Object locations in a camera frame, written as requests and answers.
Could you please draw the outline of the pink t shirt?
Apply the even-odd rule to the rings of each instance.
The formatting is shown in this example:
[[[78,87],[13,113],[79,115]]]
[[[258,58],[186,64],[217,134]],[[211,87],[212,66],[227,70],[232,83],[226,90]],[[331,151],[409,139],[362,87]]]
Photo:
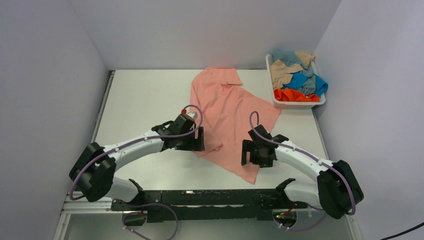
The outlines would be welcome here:
[[[256,181],[257,165],[241,164],[243,140],[250,138],[250,114],[259,113],[259,121],[266,130],[273,129],[280,110],[262,98],[243,89],[242,81],[234,68],[209,67],[192,81],[190,111],[201,110],[204,151],[195,152],[250,184]]]

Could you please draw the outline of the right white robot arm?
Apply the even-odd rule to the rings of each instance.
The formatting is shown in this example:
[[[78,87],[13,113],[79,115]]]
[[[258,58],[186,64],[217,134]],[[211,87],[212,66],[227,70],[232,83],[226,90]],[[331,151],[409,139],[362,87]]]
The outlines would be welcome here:
[[[248,134],[250,139],[242,141],[241,165],[251,163],[260,168],[271,168],[275,161],[282,162],[313,181],[305,183],[289,178],[280,183],[275,194],[280,207],[302,202],[334,219],[355,213],[364,193],[347,162],[333,162],[313,155],[281,134],[272,136],[261,124]]]

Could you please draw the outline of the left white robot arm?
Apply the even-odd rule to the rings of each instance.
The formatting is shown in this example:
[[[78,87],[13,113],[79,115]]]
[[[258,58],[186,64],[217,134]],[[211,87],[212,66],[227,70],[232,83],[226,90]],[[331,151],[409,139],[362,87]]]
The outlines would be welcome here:
[[[136,138],[105,146],[90,143],[69,172],[69,198],[92,203],[108,197],[124,202],[131,210],[139,209],[145,202],[145,191],[133,179],[116,177],[116,171],[165,150],[204,151],[204,127],[195,122],[196,117],[195,112],[180,113],[175,120],[156,125]]]

